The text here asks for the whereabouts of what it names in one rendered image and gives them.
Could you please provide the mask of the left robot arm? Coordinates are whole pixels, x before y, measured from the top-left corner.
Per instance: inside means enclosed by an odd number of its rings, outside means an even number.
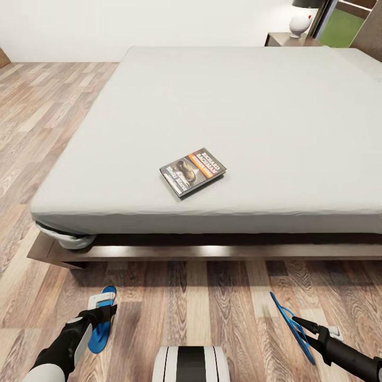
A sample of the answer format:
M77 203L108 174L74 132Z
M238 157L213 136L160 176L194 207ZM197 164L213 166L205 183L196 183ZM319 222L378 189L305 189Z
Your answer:
M88 309L69 320L51 346L43 349L31 370L20 382L67 382L76 368L91 339L93 329L100 323L111 321L117 306L99 306L98 303L114 300L114 292L90 296Z

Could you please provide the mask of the sandal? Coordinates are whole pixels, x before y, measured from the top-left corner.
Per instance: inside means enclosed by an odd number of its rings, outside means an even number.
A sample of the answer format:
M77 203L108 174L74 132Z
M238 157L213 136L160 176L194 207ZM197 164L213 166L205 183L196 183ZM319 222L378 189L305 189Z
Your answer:
M314 362L314 360L312 358L312 355L311 355L310 351L308 350L308 346L310 346L310 344L308 342L305 342L301 338L299 333L298 333L298 331L301 332L303 334L303 336L306 338L305 333L302 330L302 326L300 324L298 324L297 322L295 322L294 320L289 319L282 309L286 309L287 311L289 311L289 313L292 316L295 316L295 315L289 309L280 306L279 302L277 301L277 299L275 298L275 296L274 296L274 294L272 292L270 292L270 295L272 296L276 306L278 307L278 309L279 309L280 313L282 314L284 320L288 324L290 330L294 334L294 336L295 336L297 342L299 343L300 347L302 348L303 352L306 354L306 357L308 358L308 360L311 362L312 365L315 365L315 362Z
M105 287L102 293L114 292L116 294L116 287L108 286ZM99 306L105 306L111 304L113 306L114 300L105 301L98 303ZM89 349L93 353L100 353L106 347L108 342L110 332L110 321L105 323L100 323L97 327L93 329L91 339L88 343Z

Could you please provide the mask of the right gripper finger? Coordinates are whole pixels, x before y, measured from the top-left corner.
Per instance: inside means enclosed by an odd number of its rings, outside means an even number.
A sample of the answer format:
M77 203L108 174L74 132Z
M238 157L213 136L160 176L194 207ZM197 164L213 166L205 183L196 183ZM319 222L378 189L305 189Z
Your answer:
M298 333L305 342L308 342L310 344L310 346L312 346L316 351L318 351L320 353L320 347L319 347L318 341L316 339L309 337L307 335L305 335L306 336L306 338L305 338L301 332L298 331Z
M317 323L314 323L314 322L311 322L311 321L308 321L308 320L305 320L305 319L302 319L302 318L299 318L296 316L293 316L292 320L294 320L295 322L297 322L298 324L300 324L301 326L303 326L304 328L306 328L307 330L309 330L313 334L315 334L315 335L319 334L321 325L318 325Z

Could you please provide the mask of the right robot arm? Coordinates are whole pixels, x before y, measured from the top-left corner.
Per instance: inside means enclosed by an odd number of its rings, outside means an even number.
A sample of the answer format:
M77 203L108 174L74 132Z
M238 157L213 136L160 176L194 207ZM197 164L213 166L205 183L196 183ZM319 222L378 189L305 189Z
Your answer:
M382 358L375 356L372 359L345 344L339 326L326 327L296 316L293 316L292 320L313 334L319 334L316 340L307 335L305 338L298 331L301 338L323 356L327 365L331 366L334 362L365 382L382 382Z

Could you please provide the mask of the hardback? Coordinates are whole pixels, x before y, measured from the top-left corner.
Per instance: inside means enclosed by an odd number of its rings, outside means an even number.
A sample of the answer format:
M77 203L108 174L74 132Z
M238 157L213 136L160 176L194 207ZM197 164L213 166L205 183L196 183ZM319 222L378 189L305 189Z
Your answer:
M179 198L223 175L225 171L226 168L206 148L160 168Z

